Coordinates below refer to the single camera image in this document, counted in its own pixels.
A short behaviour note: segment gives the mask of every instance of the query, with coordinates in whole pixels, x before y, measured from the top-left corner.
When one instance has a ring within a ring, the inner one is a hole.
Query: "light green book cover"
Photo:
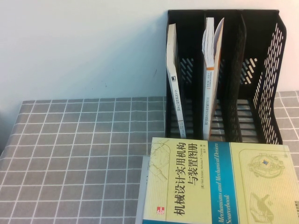
[[[288,147],[153,138],[142,223],[299,223]]]

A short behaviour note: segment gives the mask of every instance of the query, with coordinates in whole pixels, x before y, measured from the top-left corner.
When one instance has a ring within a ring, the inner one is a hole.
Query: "book cover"
[[[202,39],[202,53],[204,55],[203,80],[203,138],[209,140],[212,117],[215,111],[219,63],[221,56],[222,33],[224,18],[218,24],[214,33],[214,18],[206,18],[206,30]]]
[[[299,223],[287,146],[153,138],[143,224]]]
[[[140,175],[140,185],[139,185],[135,224],[141,224],[143,219],[146,186],[148,184],[148,176],[149,176],[149,165],[150,165],[150,157],[148,155],[144,155],[142,158],[142,168],[141,168],[141,175]]]
[[[178,87],[178,76],[176,61],[178,56],[177,48],[177,32],[176,24],[170,24],[167,31],[167,46],[166,46],[166,68],[168,74],[168,81],[171,89],[172,100],[174,103],[174,109],[176,111],[178,119],[178,128],[180,137],[186,138],[183,109],[181,104],[181,96]]]

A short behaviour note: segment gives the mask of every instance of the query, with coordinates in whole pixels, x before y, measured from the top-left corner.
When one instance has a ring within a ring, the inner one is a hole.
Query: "publisher logo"
[[[157,207],[157,214],[164,215],[164,207]]]

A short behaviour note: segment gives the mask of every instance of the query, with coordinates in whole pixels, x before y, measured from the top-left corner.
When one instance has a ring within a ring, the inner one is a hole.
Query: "black file organizer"
[[[206,17],[224,17],[217,106],[211,140],[282,144],[273,104],[286,40],[277,10],[170,10],[176,23],[181,103],[188,139],[202,139]],[[165,136],[179,138],[167,81]]]

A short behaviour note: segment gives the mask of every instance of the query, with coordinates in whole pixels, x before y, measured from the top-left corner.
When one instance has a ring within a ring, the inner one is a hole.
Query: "grid pattern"
[[[24,101],[0,157],[0,224],[133,224],[165,98]]]
[[[283,144],[290,149],[299,179],[299,91],[276,93],[274,113]]]

